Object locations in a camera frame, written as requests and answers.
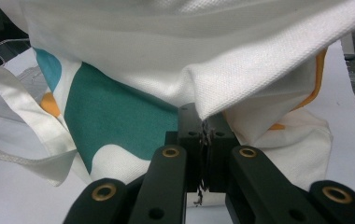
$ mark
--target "bag strap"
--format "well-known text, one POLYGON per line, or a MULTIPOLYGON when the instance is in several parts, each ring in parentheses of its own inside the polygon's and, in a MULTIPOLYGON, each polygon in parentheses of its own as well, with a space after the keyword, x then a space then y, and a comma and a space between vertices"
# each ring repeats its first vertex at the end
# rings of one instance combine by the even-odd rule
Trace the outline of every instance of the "bag strap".
POLYGON ((67 177, 77 150, 69 131, 54 116, 45 112, 19 80, 0 67, 0 95, 35 132, 50 156, 29 160, 0 150, 1 161, 15 162, 59 186, 67 177))

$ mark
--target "table surface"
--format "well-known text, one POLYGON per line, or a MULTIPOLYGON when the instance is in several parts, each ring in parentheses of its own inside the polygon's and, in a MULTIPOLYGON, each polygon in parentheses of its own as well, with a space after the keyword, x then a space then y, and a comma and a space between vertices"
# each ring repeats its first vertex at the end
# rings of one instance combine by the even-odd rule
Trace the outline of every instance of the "table surface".
MULTIPOLYGON (((319 96, 306 108, 328 120, 334 136, 326 178, 355 190, 355 96, 339 42, 329 47, 319 96)), ((10 119, 0 118, 0 149, 31 159, 47 156, 27 125, 10 119)), ((73 172, 55 188, 17 164, 0 161, 0 223, 62 223, 84 188, 73 172)), ((225 206, 212 206, 188 208, 186 223, 232 221, 225 206)))

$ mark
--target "teal pattern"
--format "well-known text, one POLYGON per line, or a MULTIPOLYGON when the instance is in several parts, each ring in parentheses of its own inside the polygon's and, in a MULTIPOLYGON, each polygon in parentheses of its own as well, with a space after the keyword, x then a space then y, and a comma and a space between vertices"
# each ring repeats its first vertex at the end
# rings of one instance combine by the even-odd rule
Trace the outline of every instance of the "teal pattern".
POLYGON ((100 147, 118 145, 150 160, 164 145, 165 132, 178 129, 174 106, 123 85, 87 63, 73 79, 64 118, 89 172, 100 147))
POLYGON ((37 59, 38 66, 47 81, 51 91, 54 91, 61 79, 62 66, 59 60, 52 54, 43 49, 35 49, 35 58, 37 59))

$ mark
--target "brass ring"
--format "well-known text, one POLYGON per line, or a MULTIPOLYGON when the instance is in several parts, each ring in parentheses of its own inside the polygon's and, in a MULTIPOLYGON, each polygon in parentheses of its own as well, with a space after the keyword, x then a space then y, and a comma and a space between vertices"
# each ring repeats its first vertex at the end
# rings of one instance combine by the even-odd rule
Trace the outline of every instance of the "brass ring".
POLYGON ((241 148, 239 154, 243 157, 254 158, 257 156, 257 152, 251 148, 241 148))
POLYGON ((330 200, 336 203, 352 203, 352 197, 344 190, 337 187, 327 186, 322 189, 323 194, 330 200), (333 195, 333 191, 340 193, 344 198, 339 198, 333 195))
POLYGON ((96 189, 93 190, 92 198, 97 202, 102 202, 113 197, 116 194, 116 192, 117 192, 117 188, 114 184, 106 183, 101 186, 98 186, 96 189), (109 193, 107 194, 99 193, 101 189, 109 189, 109 193))
POLYGON ((179 151, 175 148, 166 148, 163 150, 163 155, 165 157, 176 157, 179 154, 179 151))

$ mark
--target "blue patch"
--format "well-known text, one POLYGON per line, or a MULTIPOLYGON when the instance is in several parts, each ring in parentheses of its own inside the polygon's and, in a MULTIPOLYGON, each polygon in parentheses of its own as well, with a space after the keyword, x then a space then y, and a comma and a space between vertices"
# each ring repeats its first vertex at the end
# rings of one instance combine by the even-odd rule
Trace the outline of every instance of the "blue patch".
POLYGON ((62 75, 62 66, 59 60, 43 49, 35 49, 38 66, 43 72, 51 91, 54 91, 62 75))

